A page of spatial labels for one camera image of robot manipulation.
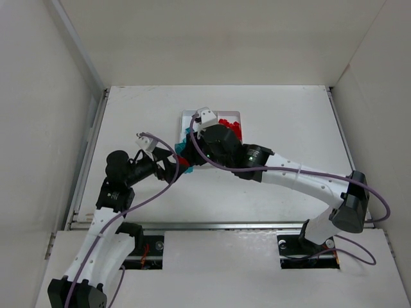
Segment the teal frog duplo piece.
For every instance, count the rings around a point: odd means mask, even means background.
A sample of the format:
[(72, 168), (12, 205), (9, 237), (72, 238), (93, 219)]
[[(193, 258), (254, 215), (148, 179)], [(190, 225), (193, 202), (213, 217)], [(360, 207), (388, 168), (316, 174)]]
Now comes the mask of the teal frog duplo piece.
[(177, 143), (174, 145), (175, 152), (179, 157), (179, 163), (182, 164), (186, 169), (184, 173), (192, 173), (193, 166), (195, 165), (195, 158), (193, 153), (193, 145), (191, 143)]

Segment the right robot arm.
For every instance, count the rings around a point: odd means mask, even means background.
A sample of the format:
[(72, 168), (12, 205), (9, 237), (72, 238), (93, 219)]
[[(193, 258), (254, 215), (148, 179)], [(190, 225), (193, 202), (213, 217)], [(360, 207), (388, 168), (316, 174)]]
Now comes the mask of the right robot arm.
[(328, 208), (304, 222), (302, 244), (319, 246), (339, 232), (363, 232), (369, 193), (366, 176), (359, 171), (339, 176), (307, 168), (268, 148), (242, 143), (222, 124), (200, 133), (189, 129), (181, 156), (192, 166), (213, 162), (241, 179), (280, 185), (324, 202)]

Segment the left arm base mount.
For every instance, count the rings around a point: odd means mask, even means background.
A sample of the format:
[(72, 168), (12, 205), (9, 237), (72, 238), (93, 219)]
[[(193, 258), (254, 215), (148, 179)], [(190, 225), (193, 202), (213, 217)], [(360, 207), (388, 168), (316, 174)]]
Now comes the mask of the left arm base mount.
[(134, 249), (123, 261), (126, 270), (161, 270), (163, 266), (164, 234), (144, 230), (136, 223), (122, 223), (117, 234), (128, 234), (134, 239)]

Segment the aluminium front rail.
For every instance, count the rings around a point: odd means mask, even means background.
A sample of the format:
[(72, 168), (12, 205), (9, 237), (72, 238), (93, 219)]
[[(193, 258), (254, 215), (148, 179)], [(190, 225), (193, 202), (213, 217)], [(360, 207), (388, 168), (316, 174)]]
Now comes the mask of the aluminium front rail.
[(139, 223), (147, 230), (287, 230), (302, 223)]

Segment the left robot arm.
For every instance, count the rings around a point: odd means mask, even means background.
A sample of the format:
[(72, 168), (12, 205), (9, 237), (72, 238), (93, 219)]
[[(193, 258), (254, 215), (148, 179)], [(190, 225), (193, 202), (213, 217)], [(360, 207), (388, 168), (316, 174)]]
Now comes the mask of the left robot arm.
[(48, 297), (52, 307), (107, 307), (112, 279), (143, 238), (141, 226), (125, 222), (134, 200), (133, 185), (154, 175), (172, 184), (189, 163), (173, 152), (139, 150), (134, 158), (117, 150), (106, 159), (106, 177), (100, 189), (91, 226), (70, 267), (52, 279)]

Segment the white three-compartment tray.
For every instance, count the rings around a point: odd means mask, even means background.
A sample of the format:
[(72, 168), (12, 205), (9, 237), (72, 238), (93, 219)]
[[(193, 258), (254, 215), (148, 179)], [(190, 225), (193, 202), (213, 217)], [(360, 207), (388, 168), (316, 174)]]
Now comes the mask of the white three-compartment tray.
[[(240, 116), (240, 112), (239, 111), (221, 111), (221, 110), (212, 110), (216, 115), (218, 120), (219, 119), (227, 119), (230, 122), (234, 122), (237, 121), (241, 124), (241, 116)], [(185, 129), (190, 127), (190, 122), (191, 122), (191, 118), (193, 116), (193, 114), (196, 112), (196, 110), (183, 110), (181, 113), (181, 117), (180, 117), (180, 128), (179, 128), (179, 136), (178, 136), (178, 142), (177, 143), (181, 143), (181, 142), (187, 142), (186, 141), (186, 132)], [(202, 144), (203, 140), (199, 139), (197, 140), (197, 144), (198, 146), (204, 150), (205, 148), (204, 145)], [(213, 166), (208, 164), (207, 162), (201, 166), (197, 165), (197, 166), (193, 166), (193, 170), (195, 169), (210, 169)]]

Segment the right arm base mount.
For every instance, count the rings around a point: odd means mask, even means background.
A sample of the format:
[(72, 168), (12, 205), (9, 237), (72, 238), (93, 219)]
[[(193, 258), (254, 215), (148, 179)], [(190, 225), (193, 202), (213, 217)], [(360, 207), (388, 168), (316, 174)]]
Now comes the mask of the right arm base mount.
[(278, 234), (280, 266), (283, 270), (334, 269), (339, 270), (337, 253), (326, 245), (313, 244), (297, 234)]

